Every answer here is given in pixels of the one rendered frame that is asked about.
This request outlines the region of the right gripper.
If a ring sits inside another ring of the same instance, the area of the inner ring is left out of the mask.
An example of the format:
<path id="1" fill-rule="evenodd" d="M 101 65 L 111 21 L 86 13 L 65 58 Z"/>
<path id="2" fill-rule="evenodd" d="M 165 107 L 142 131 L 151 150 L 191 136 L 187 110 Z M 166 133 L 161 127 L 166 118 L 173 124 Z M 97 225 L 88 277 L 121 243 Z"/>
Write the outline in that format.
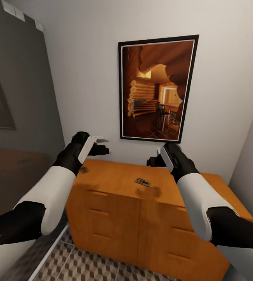
<path id="1" fill-rule="evenodd" d="M 151 166 L 151 167 L 166 167 L 166 164 L 162 163 L 159 160 L 159 155 L 157 157 L 150 157 L 150 159 L 147 160 L 146 162 L 147 162 L 147 166 Z"/>

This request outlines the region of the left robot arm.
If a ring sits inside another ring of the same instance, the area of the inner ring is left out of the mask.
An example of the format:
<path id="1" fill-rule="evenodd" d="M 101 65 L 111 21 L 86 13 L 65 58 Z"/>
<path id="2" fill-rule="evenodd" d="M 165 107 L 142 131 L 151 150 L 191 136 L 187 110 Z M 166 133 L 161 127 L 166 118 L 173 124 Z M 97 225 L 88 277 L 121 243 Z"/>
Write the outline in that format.
<path id="1" fill-rule="evenodd" d="M 73 183 L 87 156 L 109 154 L 98 145 L 106 136 L 79 132 L 39 182 L 26 193 L 13 210 L 0 216 L 0 279 L 41 236 L 59 224 Z"/>

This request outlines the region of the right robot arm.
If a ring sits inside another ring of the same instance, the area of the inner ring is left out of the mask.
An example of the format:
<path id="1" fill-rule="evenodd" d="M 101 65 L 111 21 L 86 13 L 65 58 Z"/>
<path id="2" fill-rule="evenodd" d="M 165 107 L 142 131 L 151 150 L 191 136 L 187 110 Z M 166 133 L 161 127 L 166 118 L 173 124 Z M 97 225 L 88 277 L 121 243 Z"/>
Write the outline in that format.
<path id="1" fill-rule="evenodd" d="M 157 148 L 157 157 L 146 162 L 169 169 L 195 233 L 213 243 L 247 281 L 253 281 L 253 222 L 239 216 L 176 143 Z"/>

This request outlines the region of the mousetrap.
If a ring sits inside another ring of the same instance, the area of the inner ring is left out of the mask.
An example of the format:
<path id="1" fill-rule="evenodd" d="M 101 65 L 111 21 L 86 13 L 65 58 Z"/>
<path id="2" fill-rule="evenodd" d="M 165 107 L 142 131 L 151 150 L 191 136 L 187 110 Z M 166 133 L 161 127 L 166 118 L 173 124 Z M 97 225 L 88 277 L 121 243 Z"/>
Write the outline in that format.
<path id="1" fill-rule="evenodd" d="M 80 170 L 83 174 L 89 172 L 89 170 L 86 168 L 86 166 L 81 166 Z"/>
<path id="2" fill-rule="evenodd" d="M 149 186 L 151 185 L 151 182 L 148 182 L 148 181 L 143 180 L 143 179 L 141 179 L 141 178 L 137 178 L 137 179 L 135 180 L 135 182 L 136 182 L 136 183 L 139 183 L 139 184 L 141 184 L 141 185 L 143 185 L 143 186 L 146 186 L 146 187 L 149 187 Z"/>

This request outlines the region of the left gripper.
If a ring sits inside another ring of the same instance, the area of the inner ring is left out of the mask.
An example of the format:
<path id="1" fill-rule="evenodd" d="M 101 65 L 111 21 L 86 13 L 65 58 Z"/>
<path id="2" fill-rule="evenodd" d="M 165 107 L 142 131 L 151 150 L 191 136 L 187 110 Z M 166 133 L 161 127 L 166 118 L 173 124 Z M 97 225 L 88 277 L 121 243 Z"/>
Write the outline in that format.
<path id="1" fill-rule="evenodd" d="M 96 143 L 95 143 L 96 144 Z M 96 150 L 93 153 L 88 154 L 89 156 L 96 156 L 96 155 L 106 155 L 109 154 L 109 148 L 106 148 L 105 145 L 97 145 Z"/>

